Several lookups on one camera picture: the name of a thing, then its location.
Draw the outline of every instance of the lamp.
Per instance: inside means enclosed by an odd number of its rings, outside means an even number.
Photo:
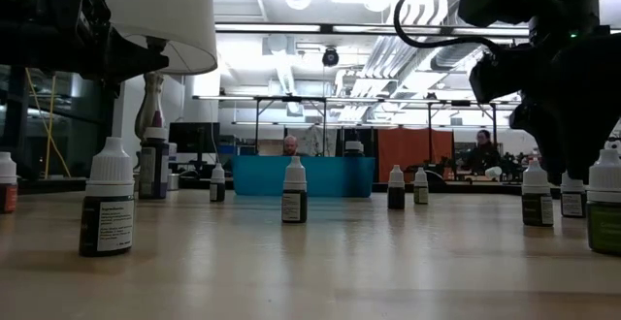
[[[106,0],[125,39],[163,49],[162,74],[197,75],[217,68],[213,0]]]

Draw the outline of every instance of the blue desk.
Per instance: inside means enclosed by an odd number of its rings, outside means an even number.
[[[288,156],[236,156],[233,181],[237,195],[280,196]],[[368,198],[373,187],[375,158],[302,157],[309,196]]]

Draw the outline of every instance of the yellow cable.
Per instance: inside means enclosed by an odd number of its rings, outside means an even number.
[[[26,69],[26,76],[28,77],[28,85],[30,86],[30,90],[32,91],[32,95],[35,97],[35,104],[37,105],[37,109],[39,110],[39,115],[41,116],[41,121],[43,121],[43,126],[46,128],[46,132],[48,132],[48,137],[49,137],[49,140],[51,142],[51,146],[54,148],[54,150],[56,151],[56,154],[60,158],[60,162],[62,163],[62,167],[65,169],[65,172],[67,173],[67,176],[71,177],[71,173],[69,172],[69,169],[67,168],[67,164],[65,164],[65,159],[62,157],[62,154],[60,154],[60,151],[58,151],[58,147],[56,146],[56,142],[54,141],[54,138],[51,137],[51,132],[49,131],[48,124],[46,123],[46,120],[43,118],[43,112],[41,111],[41,106],[39,105],[39,98],[37,97],[37,91],[35,91],[35,86],[32,83],[32,79],[30,78],[30,71],[28,69]]]
[[[49,145],[51,144],[51,131],[54,126],[54,95],[56,94],[56,74],[51,77],[51,101],[49,102],[49,133],[48,133],[48,149],[46,150],[46,176],[49,173]]]

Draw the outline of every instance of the computer monitor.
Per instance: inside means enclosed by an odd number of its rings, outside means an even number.
[[[219,136],[218,122],[171,122],[169,140],[177,144],[177,153],[215,153]]]

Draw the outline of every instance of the orange partition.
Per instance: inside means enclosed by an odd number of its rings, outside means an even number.
[[[379,181],[387,182],[394,165],[405,170],[412,165],[422,165],[429,160],[429,129],[412,130],[395,128],[378,130]],[[443,156],[450,158],[453,145],[451,131],[432,130],[433,159],[439,163]],[[406,174],[412,181],[412,174]]]

